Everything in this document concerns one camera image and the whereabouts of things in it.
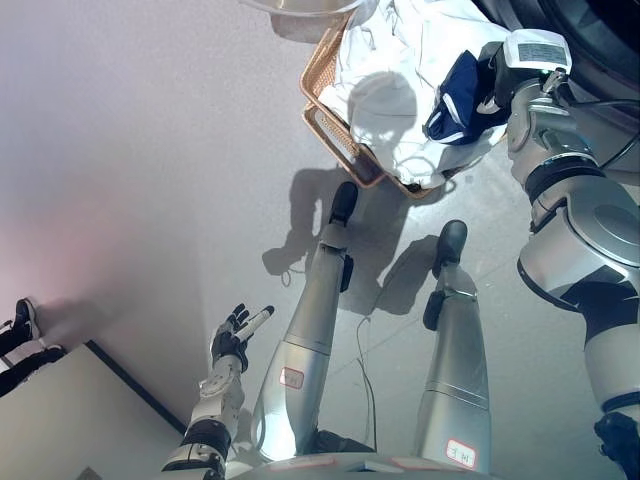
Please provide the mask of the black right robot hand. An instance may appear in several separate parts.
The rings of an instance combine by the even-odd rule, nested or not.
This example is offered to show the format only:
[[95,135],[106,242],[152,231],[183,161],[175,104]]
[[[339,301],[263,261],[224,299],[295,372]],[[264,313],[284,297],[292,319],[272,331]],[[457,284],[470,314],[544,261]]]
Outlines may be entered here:
[[487,43],[481,50],[479,67],[480,97],[476,111],[489,115],[506,110],[527,82],[544,85],[556,71],[560,79],[567,78],[573,60],[562,35],[548,30],[518,29],[503,41]]

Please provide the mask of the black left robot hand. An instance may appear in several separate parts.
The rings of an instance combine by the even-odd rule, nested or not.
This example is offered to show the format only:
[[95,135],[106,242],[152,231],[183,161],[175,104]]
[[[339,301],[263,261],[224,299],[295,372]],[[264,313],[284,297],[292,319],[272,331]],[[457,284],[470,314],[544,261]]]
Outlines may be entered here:
[[274,312],[274,306],[267,305],[251,315],[243,303],[237,305],[213,336],[210,346],[212,365],[223,357],[232,356],[240,361],[240,370],[244,373],[249,365],[246,355],[248,342]]

